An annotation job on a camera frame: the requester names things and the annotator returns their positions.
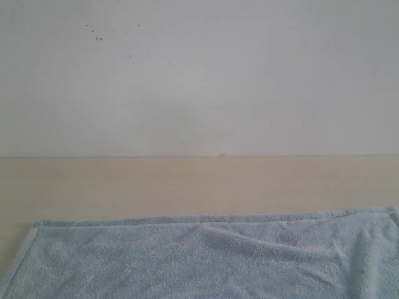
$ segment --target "white wall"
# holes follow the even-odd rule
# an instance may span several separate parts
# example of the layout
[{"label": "white wall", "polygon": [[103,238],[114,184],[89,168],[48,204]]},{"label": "white wall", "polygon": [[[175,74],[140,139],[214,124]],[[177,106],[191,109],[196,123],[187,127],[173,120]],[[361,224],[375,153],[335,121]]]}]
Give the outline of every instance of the white wall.
[{"label": "white wall", "polygon": [[398,0],[2,0],[0,156],[399,154],[398,16]]}]

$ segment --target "light blue towel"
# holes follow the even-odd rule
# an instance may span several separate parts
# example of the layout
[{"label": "light blue towel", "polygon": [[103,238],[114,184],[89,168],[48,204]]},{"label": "light blue towel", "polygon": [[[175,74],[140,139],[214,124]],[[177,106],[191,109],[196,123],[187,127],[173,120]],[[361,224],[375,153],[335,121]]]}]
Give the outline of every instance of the light blue towel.
[{"label": "light blue towel", "polygon": [[41,221],[0,298],[399,298],[393,207]]}]

